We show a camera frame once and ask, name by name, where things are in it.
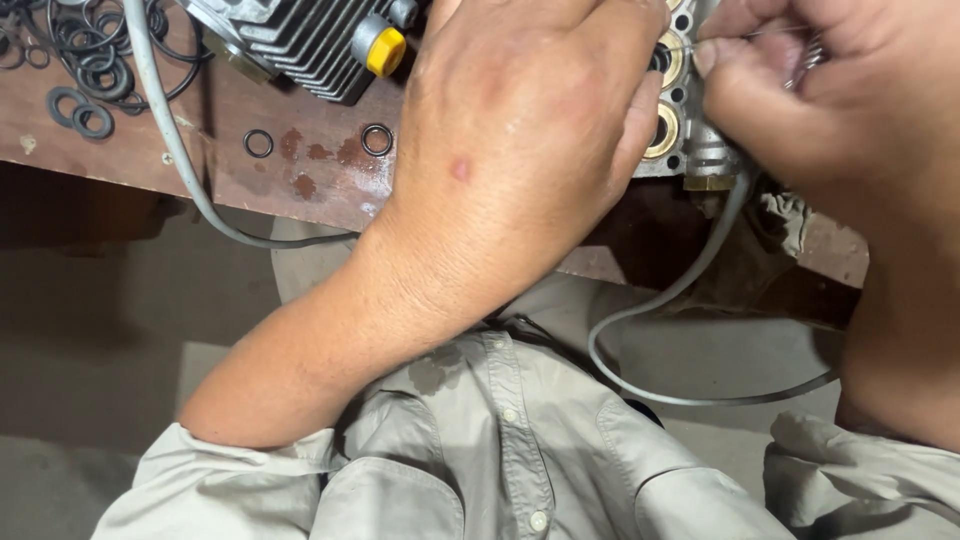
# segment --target shirt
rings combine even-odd
[[[801,415],[773,434],[768,511],[566,359],[477,332],[287,448],[213,445],[174,424],[93,538],[960,537],[956,454]]]

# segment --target gray wire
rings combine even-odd
[[[136,69],[140,74],[140,82],[143,84],[147,100],[150,102],[150,110],[154,114],[156,125],[160,128],[163,140],[167,144],[167,149],[174,158],[174,165],[180,172],[180,178],[186,186],[194,203],[210,222],[221,233],[226,234],[234,240],[256,246],[259,248],[269,248],[275,250],[296,249],[328,242],[337,242],[349,238],[356,238],[357,233],[334,234],[331,236],[316,236],[305,238],[303,240],[271,240],[261,238],[252,234],[244,233],[228,225],[220,214],[217,213],[213,203],[206,196],[204,186],[197,179],[194,173],[193,165],[190,162],[190,156],[187,154],[186,147],[183,145],[183,139],[180,138],[180,132],[177,130],[177,123],[170,112],[170,104],[163,93],[163,84],[160,82],[160,75],[156,70],[156,60],[154,59],[154,46],[150,41],[150,31],[147,26],[147,14],[143,0],[127,0],[124,2],[124,12],[127,15],[127,28],[130,33],[130,43],[133,49],[133,57],[136,60]]]
[[[645,302],[636,307],[630,307],[628,309],[618,311],[617,313],[614,313],[613,315],[600,321],[595,327],[593,327],[592,330],[590,330],[590,334],[587,337],[587,351],[589,352],[590,359],[593,360],[594,364],[596,364],[597,369],[599,369],[604,375],[609,377],[610,380],[624,390],[636,394],[641,398],[646,398],[648,400],[670,405],[738,406],[768,404],[787,400],[797,396],[802,396],[807,392],[816,390],[817,388],[836,380],[836,375],[832,371],[828,371],[814,380],[809,380],[803,384],[794,386],[793,388],[788,388],[786,390],[781,390],[779,392],[773,392],[770,394],[763,394],[760,396],[699,400],[675,398],[672,396],[655,394],[653,392],[648,392],[647,390],[633,386],[611,371],[611,369],[604,364],[603,358],[600,357],[600,354],[597,350],[597,337],[600,335],[600,332],[603,331],[603,329],[617,321],[626,319],[627,317],[648,313],[654,309],[657,309],[658,307],[664,306],[667,302],[677,298],[680,293],[684,292],[687,287],[691,286],[693,282],[697,281],[704,271],[707,270],[707,267],[716,258],[717,253],[720,252],[720,248],[727,240],[727,236],[730,235],[730,231],[733,228],[733,223],[736,221],[737,214],[740,213],[740,211],[743,209],[743,205],[747,202],[747,196],[750,194],[750,188],[752,184],[753,178],[750,173],[741,172],[739,175],[737,175],[736,185],[733,187],[730,197],[727,199],[727,206],[720,215],[720,219],[717,220],[716,227],[713,229],[713,233],[710,235],[707,245],[704,247],[704,251],[701,252],[690,268],[682,276],[680,276],[676,282],[667,287],[666,290],[661,292],[661,294],[657,295],[657,297],[649,302]]]

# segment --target pile of o-rings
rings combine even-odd
[[[193,28],[194,52],[181,53],[164,41],[170,21],[159,0],[148,0],[146,11],[154,47],[175,61],[190,64],[183,80],[166,93],[170,101],[190,86],[203,62],[213,55],[204,47],[203,29],[192,16],[187,15]],[[20,37],[24,34],[26,42]],[[113,118],[104,105],[130,116],[150,108],[135,89],[134,72],[127,62],[131,54],[119,0],[0,0],[0,70],[16,69],[24,63],[42,69],[51,56],[56,58],[76,88],[52,89],[47,95],[47,111],[58,124],[76,129],[83,136],[106,138],[112,133]],[[70,114],[62,114],[59,109],[65,98],[77,104]],[[91,130],[87,124],[95,117],[100,119],[100,127]]]

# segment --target concrete floor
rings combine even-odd
[[[224,215],[270,233],[270,217]],[[114,258],[0,252],[0,538],[89,538],[203,375],[279,306],[270,253],[192,217]],[[819,374],[818,357],[838,347],[836,336],[790,321],[703,313],[645,323],[626,339],[636,362],[621,362],[625,379],[691,397],[791,386]],[[654,410],[762,498],[773,418],[787,408],[829,418],[838,393],[835,383],[781,404]]]

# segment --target yellow oil cap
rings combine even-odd
[[[404,53],[407,52],[407,40],[396,28],[388,28],[373,41],[367,53],[367,69],[380,78],[390,77]]]

